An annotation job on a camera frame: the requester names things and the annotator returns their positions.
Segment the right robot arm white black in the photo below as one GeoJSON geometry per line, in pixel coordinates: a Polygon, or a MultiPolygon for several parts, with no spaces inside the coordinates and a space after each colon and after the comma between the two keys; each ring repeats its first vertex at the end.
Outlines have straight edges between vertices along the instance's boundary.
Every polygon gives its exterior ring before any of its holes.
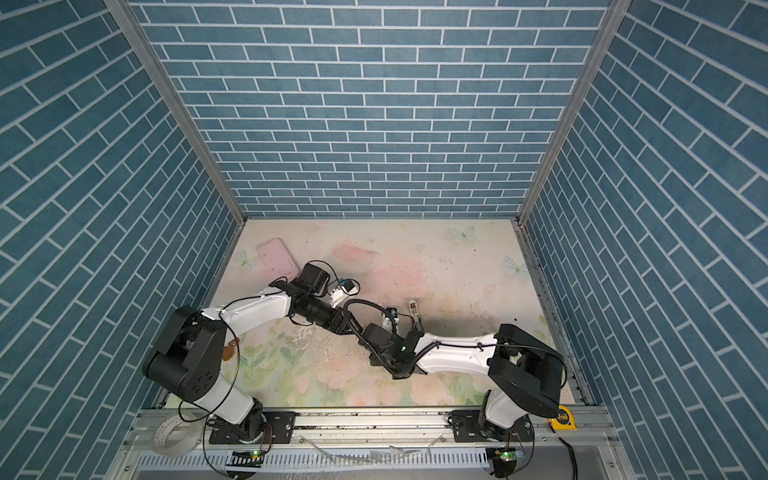
{"type": "Polygon", "coordinates": [[[527,415],[553,419],[560,409],[565,362],[560,353],[516,325],[495,334],[444,337],[412,331],[401,337],[370,324],[358,335],[370,363],[395,380],[433,373],[482,375],[486,392],[477,425],[486,438],[505,440],[527,415]]]}

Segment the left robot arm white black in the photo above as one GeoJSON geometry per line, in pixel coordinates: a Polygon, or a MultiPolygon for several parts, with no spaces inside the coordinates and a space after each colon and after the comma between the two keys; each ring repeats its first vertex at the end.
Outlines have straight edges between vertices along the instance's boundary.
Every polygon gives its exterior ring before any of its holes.
{"type": "Polygon", "coordinates": [[[243,334],[286,317],[338,335],[341,304],[360,292],[354,279],[331,281],[328,272],[308,263],[292,280],[280,277],[261,292],[220,307],[175,310],[156,336],[142,366],[143,375],[209,415],[240,429],[259,428],[262,404],[221,374],[225,346],[243,334]]]}

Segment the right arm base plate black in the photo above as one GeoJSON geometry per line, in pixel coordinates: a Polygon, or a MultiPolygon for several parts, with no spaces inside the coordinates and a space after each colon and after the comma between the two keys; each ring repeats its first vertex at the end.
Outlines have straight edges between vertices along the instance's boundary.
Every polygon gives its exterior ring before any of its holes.
{"type": "Polygon", "coordinates": [[[476,443],[481,441],[496,442],[532,442],[535,433],[532,420],[528,415],[518,419],[507,429],[494,426],[489,421],[480,420],[481,410],[453,410],[448,414],[448,424],[454,441],[457,443],[476,443]]]}

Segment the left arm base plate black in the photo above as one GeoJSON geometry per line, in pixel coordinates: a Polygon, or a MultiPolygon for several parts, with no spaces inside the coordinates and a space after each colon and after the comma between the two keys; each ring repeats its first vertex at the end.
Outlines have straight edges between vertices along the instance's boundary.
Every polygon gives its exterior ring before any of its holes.
{"type": "Polygon", "coordinates": [[[208,441],[213,445],[237,446],[288,444],[296,417],[293,411],[260,411],[236,425],[214,417],[207,423],[211,428],[208,441]]]}

